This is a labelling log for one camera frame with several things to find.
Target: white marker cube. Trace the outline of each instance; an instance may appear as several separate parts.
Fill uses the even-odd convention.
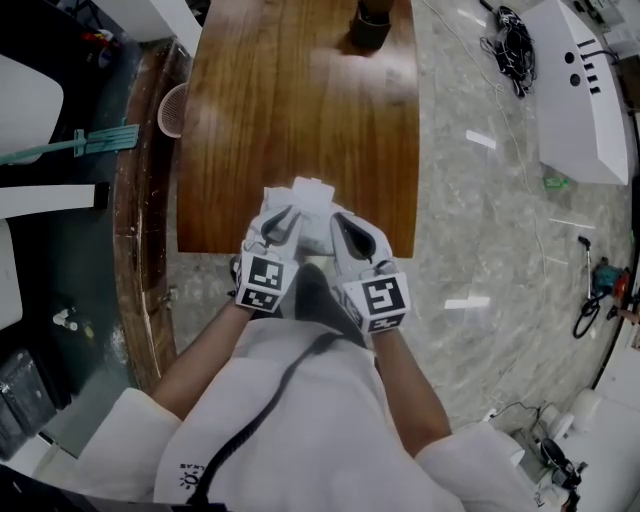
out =
[[[404,272],[338,285],[342,307],[364,334],[398,327],[411,309]]]
[[[242,251],[236,275],[236,304],[273,313],[298,271],[295,261],[280,261]]]

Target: marble floor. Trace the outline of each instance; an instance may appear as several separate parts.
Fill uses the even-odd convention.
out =
[[[601,312],[587,336],[572,337],[586,288],[577,237],[592,241],[594,260],[606,255],[613,264],[629,265],[631,191],[573,181],[563,190],[546,190],[542,177],[553,171],[538,161],[535,91],[517,99],[478,44],[495,31],[490,14],[477,0],[429,2],[460,34],[487,77],[505,85],[500,102],[532,191],[529,195],[525,187],[493,89],[460,42],[422,0],[413,0],[421,165],[414,258],[399,262],[412,283],[414,306],[403,333],[459,427],[516,400],[569,404],[593,381],[615,326]],[[535,3],[509,5],[522,12]],[[495,149],[468,140],[467,130],[495,140]],[[227,300],[232,283],[229,256],[177,252],[175,177],[173,182],[168,279],[174,287],[176,345],[182,350]],[[488,304],[446,307],[448,300],[469,297],[488,298],[482,299]],[[496,419],[505,429],[530,420],[515,407]]]

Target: wooden table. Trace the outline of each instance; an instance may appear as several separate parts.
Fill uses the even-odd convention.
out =
[[[237,253],[263,187],[296,176],[413,255],[418,90],[410,0],[378,51],[348,39],[355,0],[216,0],[189,84],[178,248]]]

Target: black pants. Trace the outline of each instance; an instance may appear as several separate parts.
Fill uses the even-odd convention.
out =
[[[360,347],[365,347],[362,333],[344,309],[335,301],[329,290],[327,278],[312,263],[303,265],[295,281],[295,319],[304,322],[318,322],[342,333],[346,339]],[[282,318],[280,308],[274,313],[256,311],[252,320],[259,318]]]

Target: black slot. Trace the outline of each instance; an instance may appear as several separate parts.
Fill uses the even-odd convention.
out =
[[[595,39],[587,39],[586,41],[583,41],[582,43],[580,43],[578,45],[578,48],[582,48],[583,46],[588,46],[588,45],[593,44],[595,42],[596,42]]]

